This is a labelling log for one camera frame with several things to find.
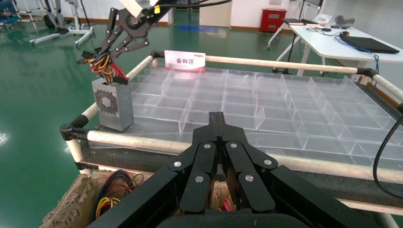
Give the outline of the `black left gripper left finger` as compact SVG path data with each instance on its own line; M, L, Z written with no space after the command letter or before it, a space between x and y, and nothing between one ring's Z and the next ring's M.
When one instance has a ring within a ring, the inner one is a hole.
M175 215L203 214L217 172L218 113L193 130L192 144L93 221L91 228L159 228Z

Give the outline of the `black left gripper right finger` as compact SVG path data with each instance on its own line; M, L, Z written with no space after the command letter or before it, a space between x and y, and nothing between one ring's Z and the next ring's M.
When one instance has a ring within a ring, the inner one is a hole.
M276 228L375 228L377 223L253 147L242 128L217 113L222 167L238 205L283 217Z

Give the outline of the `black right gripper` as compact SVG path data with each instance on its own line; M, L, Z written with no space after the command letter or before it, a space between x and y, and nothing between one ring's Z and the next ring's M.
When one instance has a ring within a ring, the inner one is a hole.
M115 28L116 18L120 14L120 25ZM111 8L106 27L106 37L101 45L100 54L109 54L112 58L118 58L122 53L137 50L148 46L147 37L150 23L142 13L139 17L133 16L127 9ZM123 30L129 35L117 47L112 45L117 41ZM142 42L132 44L136 38L142 38Z

